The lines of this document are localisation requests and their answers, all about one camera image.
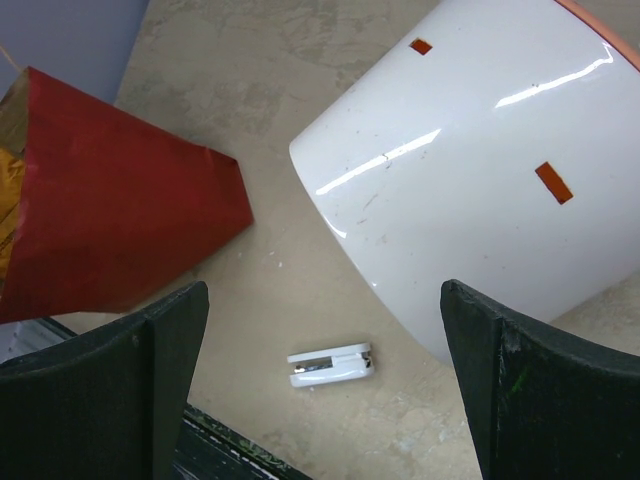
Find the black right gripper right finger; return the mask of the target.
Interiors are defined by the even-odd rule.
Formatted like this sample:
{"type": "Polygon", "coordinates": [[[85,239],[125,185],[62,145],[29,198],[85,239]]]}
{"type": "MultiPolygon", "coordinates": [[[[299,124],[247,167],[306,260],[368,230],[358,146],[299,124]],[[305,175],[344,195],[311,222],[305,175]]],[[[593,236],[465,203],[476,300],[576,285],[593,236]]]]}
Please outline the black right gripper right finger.
{"type": "Polygon", "coordinates": [[[440,309],[483,478],[638,478],[638,356],[457,280],[440,309]]]}

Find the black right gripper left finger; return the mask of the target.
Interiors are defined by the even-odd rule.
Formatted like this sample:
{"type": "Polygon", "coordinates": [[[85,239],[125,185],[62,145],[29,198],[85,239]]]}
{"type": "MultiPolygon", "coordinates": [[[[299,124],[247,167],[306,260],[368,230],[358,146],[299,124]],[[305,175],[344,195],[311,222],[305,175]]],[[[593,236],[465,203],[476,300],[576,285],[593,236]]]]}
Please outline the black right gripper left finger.
{"type": "Polygon", "coordinates": [[[3,363],[2,478],[169,478],[208,312],[198,281],[3,363]]]}

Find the orange kettle chips bag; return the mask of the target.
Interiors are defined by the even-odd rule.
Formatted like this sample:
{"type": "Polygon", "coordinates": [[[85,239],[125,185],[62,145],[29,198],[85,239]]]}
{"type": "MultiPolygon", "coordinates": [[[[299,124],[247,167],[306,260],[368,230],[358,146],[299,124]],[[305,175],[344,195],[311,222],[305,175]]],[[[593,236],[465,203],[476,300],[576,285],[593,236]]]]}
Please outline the orange kettle chips bag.
{"type": "Polygon", "coordinates": [[[1,148],[1,195],[0,195],[0,275],[1,286],[7,276],[13,241],[19,219],[19,203],[25,174],[25,163],[20,155],[1,148]]]}

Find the red paper bag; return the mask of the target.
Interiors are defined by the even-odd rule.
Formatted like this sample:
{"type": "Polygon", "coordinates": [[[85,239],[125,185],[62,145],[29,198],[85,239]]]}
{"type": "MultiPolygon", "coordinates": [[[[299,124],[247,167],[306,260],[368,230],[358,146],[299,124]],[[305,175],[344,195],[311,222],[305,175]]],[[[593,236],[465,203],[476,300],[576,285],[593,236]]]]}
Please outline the red paper bag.
{"type": "Polygon", "coordinates": [[[33,67],[2,98],[2,147],[25,163],[3,323],[126,312],[253,221],[235,159],[33,67]]]}

